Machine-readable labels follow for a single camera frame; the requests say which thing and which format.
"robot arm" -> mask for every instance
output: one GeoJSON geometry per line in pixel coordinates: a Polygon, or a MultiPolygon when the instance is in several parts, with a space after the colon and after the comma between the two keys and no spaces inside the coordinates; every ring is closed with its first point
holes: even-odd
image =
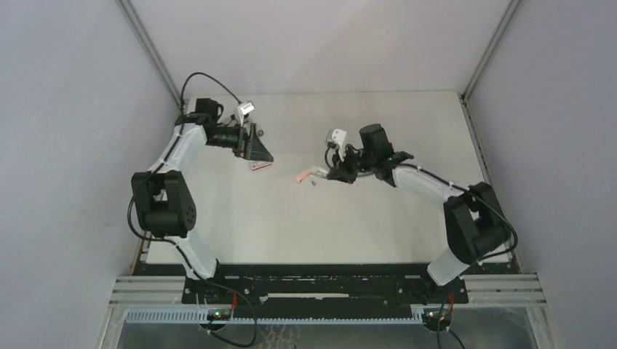
{"type": "Polygon", "coordinates": [[[192,166],[203,145],[231,148],[236,157],[255,161],[274,161],[258,138],[256,125],[246,121],[255,107],[240,104],[233,126],[218,122],[223,106],[209,98],[199,98],[195,110],[175,122],[174,135],[163,155],[147,172],[132,176],[133,201],[139,226],[156,239],[174,244],[192,279],[214,276],[217,260],[195,229],[196,207],[183,173],[192,166]]]}
{"type": "Polygon", "coordinates": [[[437,286],[448,284],[510,239],[495,192],[487,183],[460,186],[426,171],[412,155],[394,152],[380,124],[363,127],[360,137],[364,148],[358,150],[347,144],[345,131],[330,131],[326,143],[337,151],[327,179],[351,184],[358,174],[372,173],[442,210],[448,248],[427,268],[437,286]]]}

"small object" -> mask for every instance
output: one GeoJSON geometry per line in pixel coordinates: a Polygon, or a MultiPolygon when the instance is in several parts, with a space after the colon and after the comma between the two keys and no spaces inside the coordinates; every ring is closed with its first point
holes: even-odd
{"type": "Polygon", "coordinates": [[[262,169],[270,165],[272,165],[272,163],[268,161],[249,161],[249,167],[251,168],[251,171],[257,171],[258,169],[262,169]]]}
{"type": "Polygon", "coordinates": [[[296,183],[302,183],[309,175],[311,174],[311,169],[305,169],[302,173],[300,173],[296,178],[296,183]]]}

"wire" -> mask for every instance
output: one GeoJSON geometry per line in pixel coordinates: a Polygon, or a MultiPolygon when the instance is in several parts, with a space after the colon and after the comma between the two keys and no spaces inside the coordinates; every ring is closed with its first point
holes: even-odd
{"type": "Polygon", "coordinates": [[[228,291],[232,294],[234,294],[234,302],[231,303],[231,308],[229,308],[229,313],[231,313],[231,315],[234,315],[234,310],[236,310],[236,307],[238,306],[238,294],[236,292],[232,292],[232,291],[228,291]]]}
{"type": "Polygon", "coordinates": [[[439,349],[441,349],[441,347],[442,347],[442,338],[441,338],[441,336],[439,335],[439,333],[440,333],[440,330],[439,330],[439,325],[440,325],[440,324],[441,324],[441,322],[442,322],[442,314],[443,314],[443,310],[444,310],[444,307],[445,307],[445,302],[446,302],[449,298],[450,298],[449,294],[446,294],[446,295],[444,296],[444,300],[442,301],[442,306],[439,308],[439,314],[437,314],[437,347],[438,347],[439,349]]]}
{"type": "Polygon", "coordinates": [[[332,149],[331,147],[326,148],[326,152],[324,153],[324,161],[326,163],[326,166],[328,166],[328,169],[332,169],[332,165],[330,165],[330,162],[327,159],[327,154],[330,152],[330,149],[332,149]]]}
{"type": "Polygon", "coordinates": [[[186,254],[184,253],[184,251],[174,242],[171,240],[167,240],[167,239],[163,239],[163,241],[168,242],[172,245],[174,245],[175,249],[180,252],[180,255],[182,256],[182,258],[184,259],[184,262],[186,263],[186,267],[191,270],[193,272],[193,274],[201,281],[203,281],[206,284],[209,284],[210,286],[214,286],[214,287],[219,287],[221,289],[225,289],[227,291],[233,292],[235,294],[237,294],[238,296],[240,296],[248,305],[249,308],[251,310],[251,314],[252,314],[252,319],[253,319],[253,333],[252,333],[252,339],[248,344],[243,344],[243,343],[236,343],[236,342],[232,342],[230,340],[228,340],[225,337],[221,337],[219,334],[216,334],[212,331],[209,332],[209,334],[211,336],[213,336],[214,338],[225,342],[229,345],[233,345],[234,347],[237,348],[250,348],[255,344],[255,341],[257,340],[257,332],[258,332],[258,328],[257,328],[257,315],[255,315],[255,309],[253,308],[252,304],[249,302],[249,300],[242,294],[239,293],[238,291],[231,289],[227,286],[221,285],[221,284],[217,284],[215,282],[212,282],[210,280],[207,280],[205,278],[203,278],[201,275],[199,275],[199,272],[197,272],[197,270],[193,269],[193,265],[191,264],[191,262],[188,260],[188,257],[186,256],[186,254]]]}
{"type": "Polygon", "coordinates": [[[507,249],[501,251],[501,252],[495,252],[495,253],[491,253],[491,254],[487,254],[481,258],[478,259],[479,262],[486,260],[487,258],[491,258],[491,257],[495,257],[495,256],[501,256],[503,254],[508,254],[510,252],[513,252],[514,249],[517,248],[518,244],[519,244],[519,236],[517,234],[517,231],[514,229],[514,227],[512,226],[512,224],[499,212],[497,212],[497,210],[492,207],[491,205],[489,205],[486,201],[482,200],[480,197],[478,197],[476,194],[472,193],[469,189],[465,189],[462,188],[458,185],[454,185],[451,184],[450,182],[448,182],[447,180],[444,180],[443,178],[437,176],[436,174],[426,171],[425,169],[423,169],[422,167],[418,167],[414,164],[399,164],[397,167],[411,167],[412,169],[416,169],[419,172],[422,172],[432,178],[434,178],[437,182],[442,183],[443,185],[448,185],[448,186],[452,186],[452,188],[455,188],[456,190],[460,190],[464,193],[469,194],[472,198],[474,198],[474,200],[478,201],[479,203],[481,203],[484,207],[486,207],[487,209],[489,209],[495,216],[497,216],[501,222],[503,222],[508,229],[510,230],[510,232],[512,233],[512,245],[510,245],[510,247],[508,247],[507,249]]]}
{"type": "Polygon", "coordinates": [[[448,329],[448,332],[452,335],[452,337],[454,337],[454,339],[458,342],[458,344],[461,345],[462,349],[465,349],[465,345],[463,344],[463,341],[461,340],[461,338],[459,338],[456,333],[454,333],[453,330],[448,329]]]}
{"type": "Polygon", "coordinates": [[[450,299],[450,310],[447,314],[450,315],[454,311],[454,294],[452,292],[448,292],[447,297],[450,299]]]}
{"type": "Polygon", "coordinates": [[[242,104],[242,101],[238,97],[236,97],[236,95],[234,95],[234,93],[230,89],[228,89],[227,86],[223,85],[222,82],[218,81],[211,75],[202,73],[201,71],[196,71],[195,73],[192,73],[191,75],[189,75],[188,78],[186,78],[186,80],[184,81],[184,85],[182,85],[182,91],[180,92],[180,112],[184,110],[184,90],[186,89],[186,85],[188,84],[188,81],[191,80],[193,76],[197,76],[197,75],[210,78],[212,81],[214,81],[215,83],[219,84],[222,88],[224,88],[238,102],[238,104],[242,104]]]}
{"type": "Polygon", "coordinates": [[[225,126],[225,127],[227,127],[227,126],[231,125],[232,122],[235,123],[235,124],[238,123],[238,121],[236,121],[236,119],[235,119],[235,115],[234,114],[231,114],[229,116],[229,121],[227,121],[226,124],[224,124],[222,122],[219,122],[218,124],[216,124],[216,126],[225,126]]]}
{"type": "Polygon", "coordinates": [[[180,142],[180,138],[182,137],[182,133],[183,132],[184,132],[184,124],[182,124],[180,126],[180,131],[178,133],[178,136],[176,136],[176,138],[174,140],[174,143],[172,143],[172,146],[167,151],[167,154],[165,154],[165,157],[163,158],[163,161],[154,169],[154,171],[152,171],[150,174],[148,174],[146,176],[146,178],[144,178],[143,181],[141,181],[141,183],[139,183],[139,185],[133,191],[133,195],[131,195],[131,199],[129,201],[129,207],[127,209],[127,222],[129,223],[129,229],[131,230],[131,233],[133,233],[133,235],[137,236],[138,238],[140,238],[142,240],[146,240],[146,241],[164,241],[164,239],[162,239],[162,238],[149,238],[146,235],[141,235],[141,234],[139,234],[137,232],[137,229],[135,229],[135,226],[133,225],[133,219],[132,219],[133,206],[135,205],[135,192],[139,191],[139,189],[141,188],[142,185],[145,185],[150,180],[150,178],[152,176],[154,176],[158,171],[160,171],[163,168],[163,166],[167,162],[167,159],[170,158],[173,150],[175,149],[175,146],[178,144],[178,142],[180,142]]]}

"white wall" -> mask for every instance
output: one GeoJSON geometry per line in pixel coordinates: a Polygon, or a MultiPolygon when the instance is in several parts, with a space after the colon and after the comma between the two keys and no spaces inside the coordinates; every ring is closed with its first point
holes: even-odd
{"type": "Polygon", "coordinates": [[[0,347],[92,348],[174,106],[112,0],[0,9],[0,347]]]}
{"type": "Polygon", "coordinates": [[[133,2],[178,86],[248,95],[462,92],[509,0],[133,2]]]}
{"type": "Polygon", "coordinates": [[[526,1],[471,111],[565,348],[614,348],[617,1],[526,1]]]}

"pink object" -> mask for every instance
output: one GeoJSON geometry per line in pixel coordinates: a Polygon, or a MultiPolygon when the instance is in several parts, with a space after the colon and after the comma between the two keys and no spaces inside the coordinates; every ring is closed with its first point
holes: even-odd
{"type": "Polygon", "coordinates": [[[305,180],[309,174],[311,174],[311,169],[306,169],[304,172],[300,173],[296,178],[295,181],[297,183],[302,183],[303,180],[305,180]]]}

